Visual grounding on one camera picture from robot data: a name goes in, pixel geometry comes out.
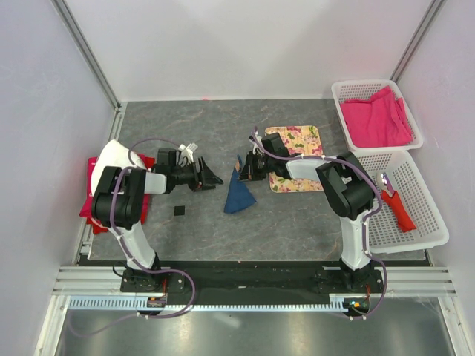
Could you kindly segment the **blue paper napkin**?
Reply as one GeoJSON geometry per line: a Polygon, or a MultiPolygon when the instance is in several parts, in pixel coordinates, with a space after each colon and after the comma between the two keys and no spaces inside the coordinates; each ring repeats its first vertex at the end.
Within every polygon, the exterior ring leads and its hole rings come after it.
{"type": "Polygon", "coordinates": [[[244,182],[239,180],[243,162],[239,155],[229,180],[229,189],[226,197],[223,212],[225,214],[235,214],[250,208],[256,203],[256,199],[247,188],[244,182]]]}

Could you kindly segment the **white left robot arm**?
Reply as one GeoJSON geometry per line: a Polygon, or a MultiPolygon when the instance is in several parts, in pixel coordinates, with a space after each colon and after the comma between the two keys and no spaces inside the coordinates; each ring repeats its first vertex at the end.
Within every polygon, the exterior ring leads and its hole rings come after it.
{"type": "Polygon", "coordinates": [[[197,192],[222,184],[204,158],[195,159],[184,147],[159,149],[148,169],[138,155],[113,141],[102,149],[91,175],[91,216],[117,239],[127,266],[139,271],[137,283],[146,291],[156,291],[163,274],[143,231],[145,197],[170,194],[178,185],[197,192]]]}

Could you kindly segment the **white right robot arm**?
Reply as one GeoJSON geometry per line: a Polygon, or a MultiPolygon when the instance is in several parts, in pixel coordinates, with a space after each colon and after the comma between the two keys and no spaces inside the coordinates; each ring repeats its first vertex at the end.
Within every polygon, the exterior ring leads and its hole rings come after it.
{"type": "Polygon", "coordinates": [[[354,154],[306,156],[291,154],[281,136],[263,137],[253,131],[253,149],[240,169],[239,180],[257,181],[270,174],[296,181],[306,179],[321,184],[327,202],[341,223],[342,253],[337,278],[347,291],[381,287],[381,274],[374,269],[369,252],[367,223],[374,213],[378,193],[373,181],[354,154]]]}

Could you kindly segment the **small black square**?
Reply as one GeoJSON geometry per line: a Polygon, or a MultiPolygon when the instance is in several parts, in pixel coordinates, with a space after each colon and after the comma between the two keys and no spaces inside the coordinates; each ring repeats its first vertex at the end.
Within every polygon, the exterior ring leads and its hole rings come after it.
{"type": "Polygon", "coordinates": [[[184,205],[174,206],[174,216],[184,216],[186,212],[186,207],[184,205]]]}

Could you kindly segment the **floral placemat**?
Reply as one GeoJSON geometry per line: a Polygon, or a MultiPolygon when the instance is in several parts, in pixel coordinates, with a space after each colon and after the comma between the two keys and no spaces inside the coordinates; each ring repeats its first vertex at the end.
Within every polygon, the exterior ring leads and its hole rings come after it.
{"type": "MultiPolygon", "coordinates": [[[[279,134],[290,154],[305,156],[320,156],[323,153],[321,138],[314,125],[269,127],[265,134],[279,134]]],[[[320,182],[309,179],[289,180],[278,177],[275,173],[269,175],[269,187],[275,193],[303,193],[323,191],[320,182]]]]}

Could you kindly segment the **white cloth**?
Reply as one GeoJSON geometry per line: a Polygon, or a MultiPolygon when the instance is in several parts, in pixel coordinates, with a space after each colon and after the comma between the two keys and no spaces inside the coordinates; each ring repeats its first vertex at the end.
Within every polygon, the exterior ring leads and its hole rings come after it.
{"type": "Polygon", "coordinates": [[[128,159],[128,152],[129,149],[122,145],[116,139],[112,139],[105,145],[105,147],[99,154],[92,170],[90,181],[92,197],[94,196],[97,188],[99,187],[99,181],[106,166],[120,167],[119,172],[121,172],[123,168],[128,166],[146,168],[143,160],[134,152],[131,153],[131,158],[133,162],[130,162],[128,159]]]}

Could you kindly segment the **red folded cloth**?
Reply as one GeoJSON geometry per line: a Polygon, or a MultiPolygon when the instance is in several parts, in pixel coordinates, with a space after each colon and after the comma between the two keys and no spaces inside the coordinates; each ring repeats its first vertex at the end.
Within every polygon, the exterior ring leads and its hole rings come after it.
{"type": "MultiPolygon", "coordinates": [[[[99,220],[95,220],[92,218],[91,215],[91,204],[92,204],[92,199],[93,199],[93,194],[91,192],[91,176],[93,173],[93,170],[96,165],[96,161],[98,160],[97,156],[90,157],[87,161],[87,196],[86,200],[82,206],[81,211],[79,212],[80,217],[86,219],[86,224],[92,226],[93,234],[101,234],[105,233],[108,231],[107,228],[105,228],[99,220]]],[[[142,214],[140,217],[140,222],[145,223],[146,217],[148,214],[148,204],[150,200],[150,195],[146,194],[143,199],[143,204],[142,204],[142,214]]]]}

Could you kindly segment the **upper white plastic basket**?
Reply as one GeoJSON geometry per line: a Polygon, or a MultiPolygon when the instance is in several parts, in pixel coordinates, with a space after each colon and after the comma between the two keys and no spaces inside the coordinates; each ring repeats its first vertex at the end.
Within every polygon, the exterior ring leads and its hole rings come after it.
{"type": "Polygon", "coordinates": [[[344,132],[345,141],[350,151],[374,151],[374,150],[411,150],[420,148],[423,144],[423,138],[420,130],[416,124],[416,120],[399,90],[398,85],[389,79],[360,79],[360,80],[347,80],[340,81],[332,84],[331,86],[332,96],[335,102],[338,118],[341,123],[342,130],[344,132]],[[412,131],[412,142],[405,146],[395,147],[382,147],[382,148],[358,148],[354,146],[347,125],[344,121],[344,117],[341,111],[341,104],[350,99],[362,99],[368,100],[374,93],[378,92],[382,88],[389,86],[395,93],[397,98],[401,98],[404,101],[404,108],[407,114],[407,121],[412,131]]]}

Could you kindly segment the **pink cloth napkins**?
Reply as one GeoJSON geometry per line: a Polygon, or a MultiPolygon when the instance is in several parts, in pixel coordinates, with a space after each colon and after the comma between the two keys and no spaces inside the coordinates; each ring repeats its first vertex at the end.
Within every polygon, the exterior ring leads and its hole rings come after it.
{"type": "Polygon", "coordinates": [[[404,101],[389,86],[368,100],[343,102],[341,111],[351,140],[358,148],[405,146],[412,142],[404,101]]]}

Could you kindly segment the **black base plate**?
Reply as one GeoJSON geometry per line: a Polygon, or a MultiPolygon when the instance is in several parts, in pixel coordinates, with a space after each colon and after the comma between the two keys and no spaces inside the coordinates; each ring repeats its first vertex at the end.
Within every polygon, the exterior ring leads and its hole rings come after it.
{"type": "Polygon", "coordinates": [[[164,293],[173,304],[324,304],[331,294],[375,296],[384,284],[373,264],[353,272],[336,261],[162,261],[160,274],[126,268],[122,292],[164,293]]]}

